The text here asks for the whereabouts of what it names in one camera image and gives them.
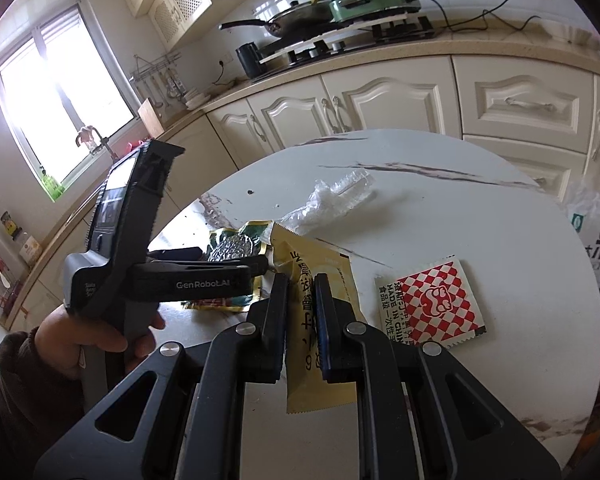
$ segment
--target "device screen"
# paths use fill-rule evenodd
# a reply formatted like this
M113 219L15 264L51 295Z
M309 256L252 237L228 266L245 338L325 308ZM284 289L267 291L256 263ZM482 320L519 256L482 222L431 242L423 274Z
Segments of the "device screen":
M120 218L122 203L125 198L126 187L129 184L131 173L136 165L137 156L128 158L120 164L110 175L102 195L100 213L96 227L115 227Z

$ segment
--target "power cord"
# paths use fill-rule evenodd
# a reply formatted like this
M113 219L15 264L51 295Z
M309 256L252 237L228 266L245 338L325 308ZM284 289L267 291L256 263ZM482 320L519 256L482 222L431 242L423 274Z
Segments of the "power cord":
M459 22L459 23L455 23L453 25L451 25L451 23L449 22L449 18L446 15L446 11L445 9L442 7L442 5L440 5L439 1L437 0L430 0L432 2L434 2L438 8L440 9L440 11L442 12L442 16L445 19L445 23L446 23L446 27L448 28L449 31L451 32L465 32L468 30L488 30L489 28L489 23L487 22L486 16L488 14L491 14L492 16L494 16L497 20L499 20L500 22L504 23L505 25L507 25L507 27L512 28L513 30L519 31L521 32L522 30L524 30L526 28L526 26L529 24L529 22L534 19L534 18L539 18L541 19L540 16L534 14L533 16L529 17L528 20L526 20L526 22L521 26L521 27L516 27L515 25L513 25L512 23L507 22L506 20L502 19L500 16L497 16L494 12L498 9L501 9L504 5L506 5L509 0L504 0L499 6L493 7L493 9L485 9L482 11L482 13L478 16L476 16L475 18L471 18L470 20L464 20L464 22ZM454 28L454 27L458 27L459 25L465 25L466 23L471 23L474 22L476 20L484 20L484 27L483 28L478 28L478 27L465 27L465 28Z
M217 85L218 81L220 81L222 79L222 76L224 75L224 61L222 61L221 59L220 61L218 61L218 63L222 67L222 72L220 72L220 77L211 83L212 85Z

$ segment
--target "frying pan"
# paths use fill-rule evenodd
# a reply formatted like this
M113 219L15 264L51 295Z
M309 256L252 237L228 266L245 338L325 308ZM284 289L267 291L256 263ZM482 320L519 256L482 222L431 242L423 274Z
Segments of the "frying pan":
M299 4L298 1L294 0L291 2L291 7L277 13L268 22L264 20L239 20L238 22L222 23L218 28L225 30L226 28L252 25L254 27L264 27L272 36L283 38L301 28L329 23L333 19L329 6L330 2L331 0L318 0L315 4L311 2Z

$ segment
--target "window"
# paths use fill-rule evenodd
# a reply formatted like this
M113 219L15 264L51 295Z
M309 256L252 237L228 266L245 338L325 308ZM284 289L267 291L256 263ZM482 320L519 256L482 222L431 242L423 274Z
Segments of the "window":
M76 144L81 127L110 137L134 118L78 6L31 31L0 62L0 81L16 140L41 182L51 176L67 186L93 160Z

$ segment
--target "checkered pattern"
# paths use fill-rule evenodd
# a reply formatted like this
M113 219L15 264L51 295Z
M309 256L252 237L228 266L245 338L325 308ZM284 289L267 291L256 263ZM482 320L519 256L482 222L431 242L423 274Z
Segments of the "checkered pattern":
M428 340L443 342L462 335L479 326L474 322L472 304L466 299L465 288L453 262L412 274L397 281L402 290L402 300L411 329L410 339L420 344ZM427 316L420 297L432 286L444 286L451 298L451 310L437 317Z

